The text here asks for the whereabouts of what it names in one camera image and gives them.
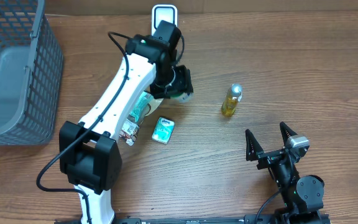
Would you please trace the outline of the brown white snack wrapper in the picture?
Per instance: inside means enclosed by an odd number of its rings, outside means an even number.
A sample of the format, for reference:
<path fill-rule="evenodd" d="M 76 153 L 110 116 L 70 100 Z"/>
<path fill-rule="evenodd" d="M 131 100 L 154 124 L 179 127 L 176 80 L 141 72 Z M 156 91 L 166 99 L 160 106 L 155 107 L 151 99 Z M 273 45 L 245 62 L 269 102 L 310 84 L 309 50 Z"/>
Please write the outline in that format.
<path fill-rule="evenodd" d="M 162 101 L 163 101 L 163 98 L 160 98 L 160 99 L 154 98 L 152 100 L 152 102 L 150 103 L 151 110 L 146 114 L 146 116 L 151 115 L 159 107 L 159 105 L 161 104 Z M 138 135 L 138 132 L 139 132 L 139 129 L 140 129 L 140 126 L 142 123 L 143 123 L 143 121 L 140 124 L 133 123 L 130 120 L 128 120 L 128 117 L 127 117 L 127 119 L 125 120 L 125 122 L 121 128 L 121 131 L 119 133 L 120 138 L 123 139 L 126 142 L 126 144 L 132 146 L 137 139 L 137 135 Z"/>

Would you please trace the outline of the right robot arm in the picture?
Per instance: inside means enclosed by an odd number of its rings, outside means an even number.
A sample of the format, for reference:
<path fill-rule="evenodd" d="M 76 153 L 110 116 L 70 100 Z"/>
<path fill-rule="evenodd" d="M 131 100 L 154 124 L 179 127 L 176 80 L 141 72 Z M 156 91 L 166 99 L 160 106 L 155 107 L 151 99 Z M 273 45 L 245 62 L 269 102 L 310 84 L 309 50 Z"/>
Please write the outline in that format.
<path fill-rule="evenodd" d="M 323 208 L 324 181 L 317 175 L 300 177 L 295 164 L 306 155 L 309 139 L 297 134 L 284 122 L 280 123 L 283 139 L 281 149 L 265 152 L 251 130 L 246 130 L 246 160 L 256 161 L 258 170 L 268 169 L 278 191 L 259 208 L 253 223 L 329 223 L 327 215 L 320 214 Z M 282 196 L 284 207 L 274 214 L 262 217 L 264 208 L 278 195 Z"/>

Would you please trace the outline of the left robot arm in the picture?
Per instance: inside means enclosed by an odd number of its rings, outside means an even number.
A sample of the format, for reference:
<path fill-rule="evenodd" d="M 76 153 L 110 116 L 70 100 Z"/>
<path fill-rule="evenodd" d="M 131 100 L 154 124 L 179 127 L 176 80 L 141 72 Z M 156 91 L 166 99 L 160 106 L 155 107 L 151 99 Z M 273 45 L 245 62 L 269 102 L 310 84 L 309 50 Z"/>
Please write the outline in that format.
<path fill-rule="evenodd" d="M 119 133 L 137 100 L 148 90 L 155 99 L 188 101 L 190 71 L 179 65 L 179 28 L 161 21 L 152 35 L 135 35 L 122 48 L 117 74 L 102 97 L 78 123 L 59 132 L 59 165 L 81 200 L 80 223 L 112 223 L 111 188 L 122 167 Z"/>

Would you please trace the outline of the yellow dish soap bottle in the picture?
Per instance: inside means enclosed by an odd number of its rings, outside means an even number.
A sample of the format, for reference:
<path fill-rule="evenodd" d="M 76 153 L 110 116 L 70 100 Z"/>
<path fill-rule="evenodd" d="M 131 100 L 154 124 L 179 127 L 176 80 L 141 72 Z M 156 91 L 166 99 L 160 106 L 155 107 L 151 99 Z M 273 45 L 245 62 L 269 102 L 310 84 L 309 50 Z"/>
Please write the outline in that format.
<path fill-rule="evenodd" d="M 242 85 L 238 83 L 232 84 L 227 93 L 221 107 L 221 113 L 226 117 L 231 117 L 235 111 L 237 104 L 242 99 Z"/>

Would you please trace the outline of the teal snack packet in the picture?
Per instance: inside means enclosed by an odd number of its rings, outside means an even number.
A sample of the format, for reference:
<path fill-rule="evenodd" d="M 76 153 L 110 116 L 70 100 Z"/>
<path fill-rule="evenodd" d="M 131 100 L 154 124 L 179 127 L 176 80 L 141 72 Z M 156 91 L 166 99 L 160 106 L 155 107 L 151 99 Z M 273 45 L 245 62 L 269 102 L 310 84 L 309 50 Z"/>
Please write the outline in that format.
<path fill-rule="evenodd" d="M 140 124 L 146 114 L 151 110 L 150 103 L 153 100 L 153 96 L 144 91 L 140 96 L 137 102 L 135 103 L 134 108 L 130 112 L 128 116 L 128 120 L 130 120 L 133 123 Z"/>

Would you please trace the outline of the teal white tissue pack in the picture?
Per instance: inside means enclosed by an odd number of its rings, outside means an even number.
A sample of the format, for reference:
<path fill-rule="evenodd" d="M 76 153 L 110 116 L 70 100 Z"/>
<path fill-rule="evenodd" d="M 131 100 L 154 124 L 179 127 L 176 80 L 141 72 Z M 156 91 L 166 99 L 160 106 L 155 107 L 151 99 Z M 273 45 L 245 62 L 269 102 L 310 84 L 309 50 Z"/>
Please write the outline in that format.
<path fill-rule="evenodd" d="M 167 118 L 159 117 L 152 134 L 152 139 L 163 144 L 168 144 L 172 136 L 174 127 L 174 121 L 171 121 Z"/>

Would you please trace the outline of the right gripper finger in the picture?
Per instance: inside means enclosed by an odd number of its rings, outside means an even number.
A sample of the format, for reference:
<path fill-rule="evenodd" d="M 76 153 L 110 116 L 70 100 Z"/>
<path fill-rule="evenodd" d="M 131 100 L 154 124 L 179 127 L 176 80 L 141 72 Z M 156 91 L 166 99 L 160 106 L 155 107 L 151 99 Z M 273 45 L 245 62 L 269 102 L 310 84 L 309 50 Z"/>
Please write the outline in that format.
<path fill-rule="evenodd" d="M 297 135 L 291 128 L 289 128 L 283 121 L 280 122 L 280 131 L 283 139 L 284 146 L 287 145 L 289 137 Z"/>
<path fill-rule="evenodd" d="M 264 150 L 256 140 L 251 130 L 246 130 L 246 160 L 255 161 L 258 160 L 258 156 L 263 154 Z"/>

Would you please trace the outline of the green lid jar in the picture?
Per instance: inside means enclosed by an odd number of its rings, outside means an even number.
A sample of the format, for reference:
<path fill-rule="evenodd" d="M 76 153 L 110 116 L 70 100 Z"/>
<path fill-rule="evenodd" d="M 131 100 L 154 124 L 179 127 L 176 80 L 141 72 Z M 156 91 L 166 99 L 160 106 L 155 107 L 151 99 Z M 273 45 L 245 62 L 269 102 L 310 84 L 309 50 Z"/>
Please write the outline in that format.
<path fill-rule="evenodd" d="M 171 96 L 170 98 L 172 100 L 176 100 L 179 103 L 186 103 L 186 102 L 190 101 L 192 99 L 192 97 L 193 97 L 193 92 L 191 92 L 191 93 L 183 92 L 178 95 Z"/>

